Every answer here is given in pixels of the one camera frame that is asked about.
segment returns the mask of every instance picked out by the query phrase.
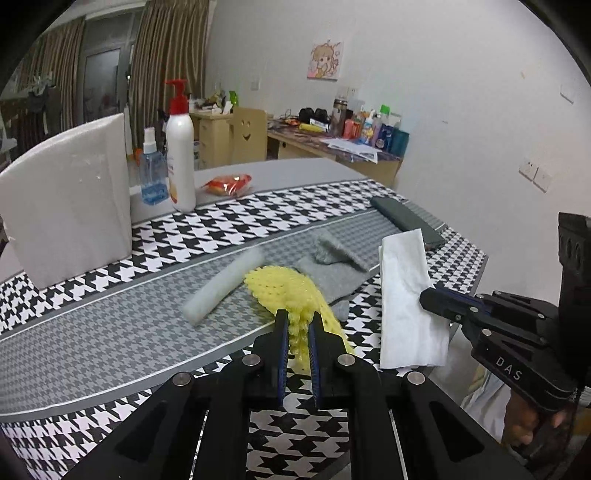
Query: yellow mesh sponge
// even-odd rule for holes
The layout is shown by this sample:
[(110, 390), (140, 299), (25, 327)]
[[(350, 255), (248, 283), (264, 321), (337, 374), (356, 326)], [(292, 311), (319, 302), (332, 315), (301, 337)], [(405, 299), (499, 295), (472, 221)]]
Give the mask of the yellow mesh sponge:
[(290, 351), (295, 355), (297, 366), (306, 374), (310, 374), (308, 325), (314, 312), (322, 315), (325, 331), (342, 337), (347, 352), (353, 353), (322, 293), (305, 275), (286, 267), (263, 267), (247, 273), (244, 283), (259, 303), (273, 315), (277, 314), (277, 310), (288, 311)]

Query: red pump cap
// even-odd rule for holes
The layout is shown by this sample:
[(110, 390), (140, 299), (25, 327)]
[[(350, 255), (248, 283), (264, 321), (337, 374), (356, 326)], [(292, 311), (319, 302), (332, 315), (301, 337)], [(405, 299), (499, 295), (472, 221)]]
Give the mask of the red pump cap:
[(183, 95), (187, 80), (166, 80), (167, 85), (174, 85), (174, 98), (170, 99), (170, 115), (182, 115), (189, 112), (189, 99)]

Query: blue spray bottle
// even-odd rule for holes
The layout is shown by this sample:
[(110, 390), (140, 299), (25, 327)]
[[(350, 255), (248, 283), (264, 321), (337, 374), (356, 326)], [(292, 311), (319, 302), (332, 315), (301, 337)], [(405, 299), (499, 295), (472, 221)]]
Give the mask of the blue spray bottle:
[(145, 128), (144, 153), (139, 157), (139, 181), (144, 203), (156, 205), (168, 198), (167, 174), (166, 159), (156, 150), (154, 128)]

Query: window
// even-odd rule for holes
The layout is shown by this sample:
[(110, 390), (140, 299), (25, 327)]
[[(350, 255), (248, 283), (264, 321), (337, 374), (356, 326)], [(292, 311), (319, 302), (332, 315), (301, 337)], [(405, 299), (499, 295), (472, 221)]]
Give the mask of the window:
[(120, 113), (127, 104), (141, 13), (131, 10), (86, 23), (78, 64), (79, 125)]

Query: light switch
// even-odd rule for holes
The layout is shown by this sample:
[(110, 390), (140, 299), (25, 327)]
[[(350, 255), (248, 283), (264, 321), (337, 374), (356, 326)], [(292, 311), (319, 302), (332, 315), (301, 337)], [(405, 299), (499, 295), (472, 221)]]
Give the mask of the light switch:
[(538, 168), (534, 177), (534, 185), (545, 193), (550, 188), (550, 183), (552, 183), (552, 177), (545, 170)]
[(261, 89), (261, 78), (260, 77), (254, 77), (251, 80), (251, 90), (253, 90), (254, 92), (256, 92), (257, 90)]

